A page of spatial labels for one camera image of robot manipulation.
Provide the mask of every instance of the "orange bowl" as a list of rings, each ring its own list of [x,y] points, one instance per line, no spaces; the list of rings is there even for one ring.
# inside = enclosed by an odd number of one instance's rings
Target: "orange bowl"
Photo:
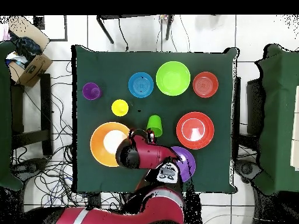
[[[114,147],[118,147],[122,140],[128,137],[129,131],[128,127],[117,122],[107,122],[97,127],[91,136],[91,153],[93,157],[104,166],[118,167],[114,153],[116,148],[107,148],[105,143],[110,142]],[[120,136],[115,138],[110,134],[120,134]]]

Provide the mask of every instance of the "green cup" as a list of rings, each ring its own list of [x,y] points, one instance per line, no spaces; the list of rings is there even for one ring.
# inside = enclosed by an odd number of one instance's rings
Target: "green cup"
[[[149,117],[147,123],[147,130],[148,129],[151,129],[157,138],[162,135],[162,121],[158,115],[152,115]]]

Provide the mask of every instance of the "large red bowl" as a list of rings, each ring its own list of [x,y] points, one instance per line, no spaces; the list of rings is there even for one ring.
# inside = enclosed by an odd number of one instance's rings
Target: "large red bowl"
[[[185,114],[179,120],[176,135],[185,147],[201,149],[211,142],[214,136],[214,125],[208,116],[194,111]]]

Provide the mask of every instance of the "blue bowl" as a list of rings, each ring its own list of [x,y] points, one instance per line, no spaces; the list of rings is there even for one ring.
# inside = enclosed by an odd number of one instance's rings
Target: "blue bowl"
[[[145,98],[153,91],[154,81],[149,74],[138,72],[131,76],[128,81],[128,89],[135,97]]]

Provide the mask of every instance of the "cardboard box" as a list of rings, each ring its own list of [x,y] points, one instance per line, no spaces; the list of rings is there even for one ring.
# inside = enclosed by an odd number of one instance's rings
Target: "cardboard box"
[[[12,16],[9,18],[9,30],[12,31],[18,37],[31,38],[36,44],[38,44],[42,51],[44,51],[50,39],[37,27],[32,25],[25,17]],[[23,69],[15,62],[9,63],[11,78],[16,84],[33,87],[40,79],[40,75],[52,64],[52,60],[44,54],[35,56],[34,60]]]

